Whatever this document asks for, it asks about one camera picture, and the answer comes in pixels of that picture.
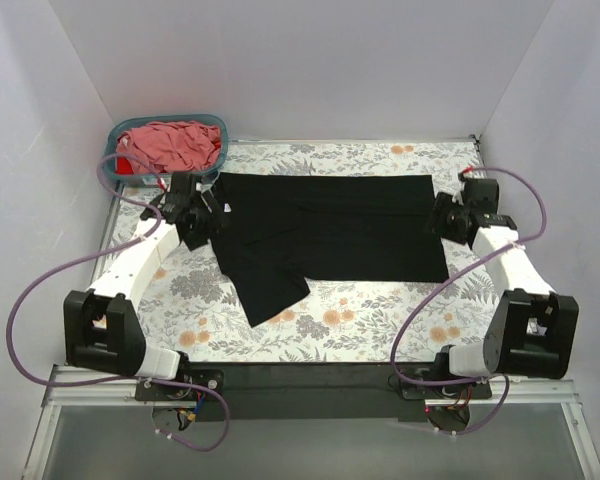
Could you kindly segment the black t-shirt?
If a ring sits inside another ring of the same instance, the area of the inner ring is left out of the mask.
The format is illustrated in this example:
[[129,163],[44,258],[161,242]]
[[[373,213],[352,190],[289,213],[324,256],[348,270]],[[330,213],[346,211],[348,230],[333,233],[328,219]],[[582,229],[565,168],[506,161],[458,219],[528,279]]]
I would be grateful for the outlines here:
[[256,327],[310,293],[309,281],[440,284],[440,238],[425,226],[428,175],[338,177],[223,173],[228,227],[212,239],[221,272]]

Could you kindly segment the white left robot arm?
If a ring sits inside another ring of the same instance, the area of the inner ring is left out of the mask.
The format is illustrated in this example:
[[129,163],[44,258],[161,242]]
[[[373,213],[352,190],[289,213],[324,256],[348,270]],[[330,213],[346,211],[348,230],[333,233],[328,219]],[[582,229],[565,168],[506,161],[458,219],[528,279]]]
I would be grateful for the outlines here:
[[190,172],[171,175],[167,190],[144,207],[131,245],[115,258],[88,290],[72,291],[64,300],[66,362],[71,366],[158,379],[173,400],[193,386],[180,367],[183,355],[148,343],[137,309],[162,263],[180,245],[195,250],[228,226],[225,208],[215,198],[216,176]]

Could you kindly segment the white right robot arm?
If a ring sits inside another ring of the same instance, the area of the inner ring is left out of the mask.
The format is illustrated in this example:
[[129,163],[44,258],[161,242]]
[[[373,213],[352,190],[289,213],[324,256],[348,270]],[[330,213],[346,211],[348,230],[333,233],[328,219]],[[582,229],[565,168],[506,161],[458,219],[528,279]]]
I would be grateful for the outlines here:
[[499,303],[485,336],[446,345],[426,379],[444,397],[455,397],[469,378],[496,374],[559,380],[568,370],[579,305],[558,294],[536,271],[522,248],[514,220],[499,213],[494,179],[462,178],[459,193],[439,193],[428,229],[467,245],[485,259]]

